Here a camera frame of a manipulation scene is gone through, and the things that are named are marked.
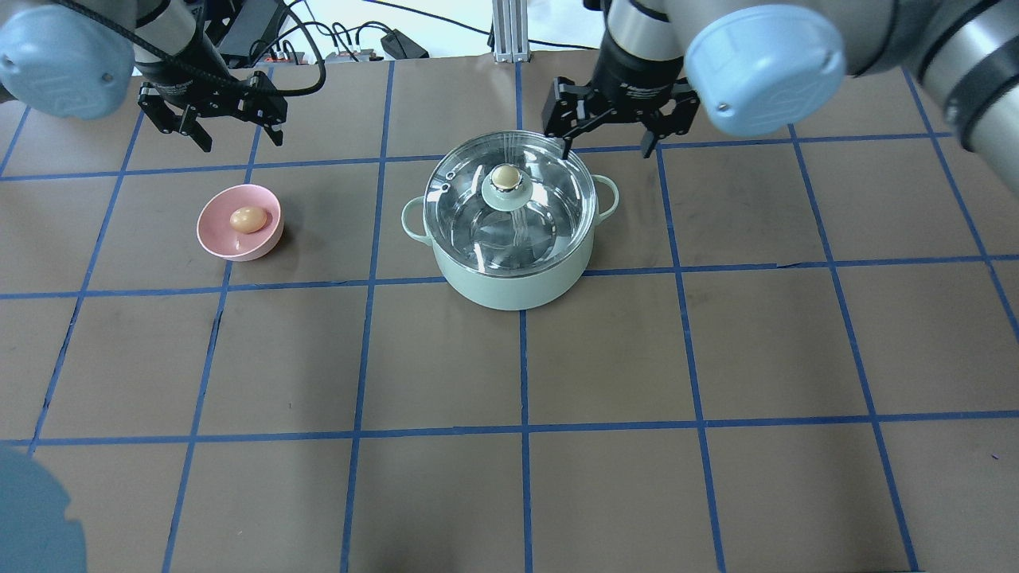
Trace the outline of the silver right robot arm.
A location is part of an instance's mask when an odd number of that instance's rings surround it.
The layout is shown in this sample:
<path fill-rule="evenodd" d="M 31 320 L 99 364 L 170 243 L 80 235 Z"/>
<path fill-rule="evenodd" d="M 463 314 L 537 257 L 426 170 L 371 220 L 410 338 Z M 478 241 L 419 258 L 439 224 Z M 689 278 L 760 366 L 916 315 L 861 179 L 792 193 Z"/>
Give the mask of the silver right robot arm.
<path fill-rule="evenodd" d="M 640 123 L 642 154 L 698 110 L 735 137 L 797 123 L 848 76 L 903 66 L 958 144 L 1017 189 L 1015 1 L 588 1 L 605 30 L 589 83 L 557 77 L 541 116 L 565 148 Z"/>

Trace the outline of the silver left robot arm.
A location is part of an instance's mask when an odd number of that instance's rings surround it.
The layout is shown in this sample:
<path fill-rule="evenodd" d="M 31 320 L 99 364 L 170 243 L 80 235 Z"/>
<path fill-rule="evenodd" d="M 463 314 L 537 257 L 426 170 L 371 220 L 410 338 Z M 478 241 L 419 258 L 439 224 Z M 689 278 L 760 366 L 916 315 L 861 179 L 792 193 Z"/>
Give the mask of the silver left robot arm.
<path fill-rule="evenodd" d="M 287 101 L 264 72 L 232 74 L 281 21 L 275 1 L 4 1 L 2 102 L 104 119 L 139 72 L 139 108 L 160 133 L 208 152 L 200 119 L 233 117 L 281 146 Z"/>

